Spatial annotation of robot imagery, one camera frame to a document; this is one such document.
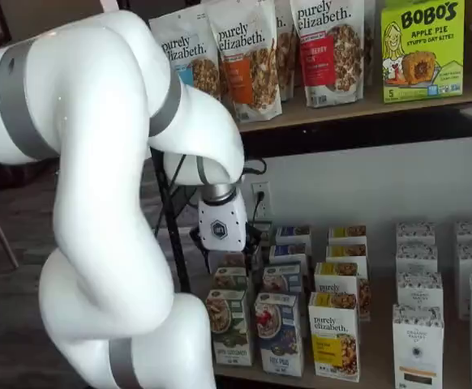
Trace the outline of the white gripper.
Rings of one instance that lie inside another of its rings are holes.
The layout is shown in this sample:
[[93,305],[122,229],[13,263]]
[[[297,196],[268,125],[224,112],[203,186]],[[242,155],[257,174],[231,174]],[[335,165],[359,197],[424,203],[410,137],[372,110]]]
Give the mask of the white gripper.
[[247,274],[252,280],[255,269],[260,268],[262,232],[247,222],[247,211],[241,193],[214,205],[199,201],[199,227],[190,230],[189,236],[204,258],[209,274],[212,265],[210,251],[242,251]]

